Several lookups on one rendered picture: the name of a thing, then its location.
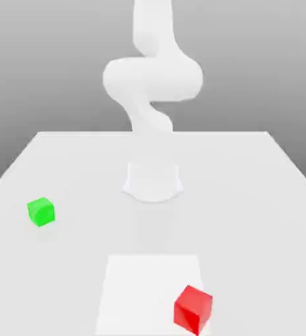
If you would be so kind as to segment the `small green cube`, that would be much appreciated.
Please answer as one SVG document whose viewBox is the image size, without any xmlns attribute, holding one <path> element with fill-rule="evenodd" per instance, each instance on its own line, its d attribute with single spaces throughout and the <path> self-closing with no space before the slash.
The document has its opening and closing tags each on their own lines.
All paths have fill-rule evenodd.
<svg viewBox="0 0 306 336">
<path fill-rule="evenodd" d="M 27 203 L 27 208 L 30 220 L 38 227 L 55 221 L 55 207 L 45 197 Z"/>
</svg>

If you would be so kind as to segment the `small red cube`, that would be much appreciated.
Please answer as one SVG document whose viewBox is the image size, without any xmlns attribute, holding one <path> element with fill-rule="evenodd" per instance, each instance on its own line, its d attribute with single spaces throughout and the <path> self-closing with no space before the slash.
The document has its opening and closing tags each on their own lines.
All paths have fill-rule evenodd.
<svg viewBox="0 0 306 336">
<path fill-rule="evenodd" d="M 213 296 L 187 285 L 173 307 L 173 322 L 199 336 L 210 319 Z"/>
</svg>

